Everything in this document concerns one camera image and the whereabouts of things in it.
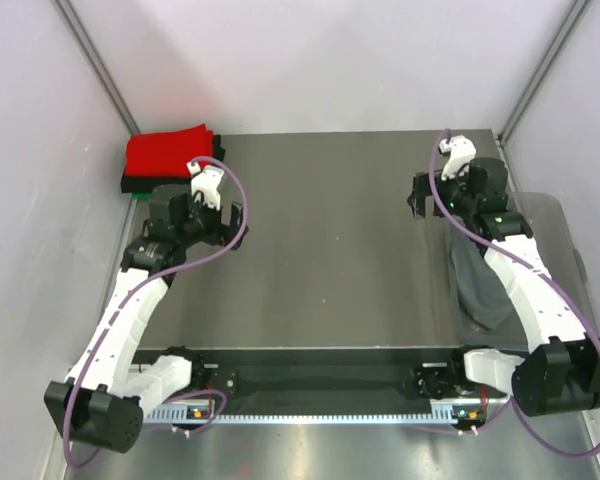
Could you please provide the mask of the grey t shirt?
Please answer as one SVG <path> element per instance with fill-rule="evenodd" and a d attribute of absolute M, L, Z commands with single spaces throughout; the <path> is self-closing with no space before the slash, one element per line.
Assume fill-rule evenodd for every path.
<path fill-rule="evenodd" d="M 477 327 L 493 331 L 513 314 L 498 276 L 474 242 L 450 227 L 445 238 L 452 290 L 461 311 Z"/>

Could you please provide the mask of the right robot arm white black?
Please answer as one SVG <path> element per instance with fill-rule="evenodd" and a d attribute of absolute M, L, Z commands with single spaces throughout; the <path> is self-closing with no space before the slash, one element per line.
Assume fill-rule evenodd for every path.
<path fill-rule="evenodd" d="M 526 357 L 472 348 L 447 370 L 449 388 L 467 396 L 482 384 L 509 395 L 529 417 L 600 407 L 600 338 L 541 262 L 526 218 L 509 209 L 504 163 L 448 161 L 413 178 L 407 203 L 417 218 L 434 213 L 472 241 L 525 332 Z"/>

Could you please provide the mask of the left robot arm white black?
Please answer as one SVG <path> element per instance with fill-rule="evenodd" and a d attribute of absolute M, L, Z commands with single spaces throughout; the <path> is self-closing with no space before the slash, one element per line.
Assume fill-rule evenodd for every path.
<path fill-rule="evenodd" d="M 129 375 L 153 312 L 175 276 L 192 267 L 190 247 L 216 247 L 216 259 L 240 247 L 248 231 L 247 209 L 234 202 L 230 218 L 216 192 L 206 187 L 165 185 L 148 203 L 141 233 L 125 248 L 114 290 L 89 344 L 62 381 L 48 384 L 43 401 L 65 445 L 73 442 L 125 453 L 137 441 L 144 419 L 177 392 L 196 396 L 205 370 L 179 349 Z"/>

